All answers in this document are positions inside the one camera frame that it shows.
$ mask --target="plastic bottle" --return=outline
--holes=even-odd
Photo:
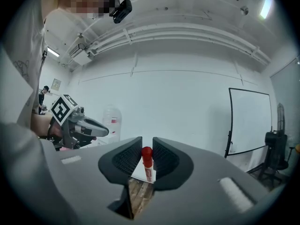
[[[108,105],[103,111],[102,123],[109,129],[109,134],[117,136],[120,140],[121,132],[121,112],[112,104]]]

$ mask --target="fluorescent light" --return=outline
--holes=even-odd
[[[48,47],[48,51],[51,52],[56,57],[60,56],[57,52],[53,51],[50,47]]]
[[[265,19],[269,13],[273,0],[264,0],[261,16]]]

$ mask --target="person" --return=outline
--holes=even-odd
[[[38,84],[47,55],[46,17],[56,9],[80,14],[108,13],[109,8],[114,7],[114,2],[115,0],[26,0],[22,4],[1,41],[12,64],[33,89],[17,124],[30,128],[37,136],[48,134],[52,116],[38,114]],[[57,122],[49,133],[61,137]]]
[[[300,154],[300,144],[297,144],[295,149],[296,149],[296,152]]]
[[[45,94],[50,92],[48,86],[44,86],[43,90],[40,91],[38,94],[38,114],[41,114],[41,111],[44,110],[43,108],[43,101],[45,98]]]

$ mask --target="white ceiling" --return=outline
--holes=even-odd
[[[57,61],[67,64],[70,60],[67,49],[77,38],[78,32],[84,32],[86,40],[79,39],[75,44],[89,45],[99,36],[107,39],[110,34],[123,28],[137,28],[158,23],[193,23],[221,29],[258,46],[268,57],[280,47],[287,37],[287,25],[279,16],[276,4],[267,19],[260,18],[264,0],[131,0],[133,11],[120,23],[105,16],[92,20],[86,15],[74,15],[61,10],[52,12],[46,21],[46,41],[57,51]],[[249,14],[243,16],[240,7],[247,6]],[[78,65],[71,62],[71,69]]]

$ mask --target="red marker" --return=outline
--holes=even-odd
[[[151,147],[142,148],[142,161],[144,163],[147,181],[152,182],[153,160]]]

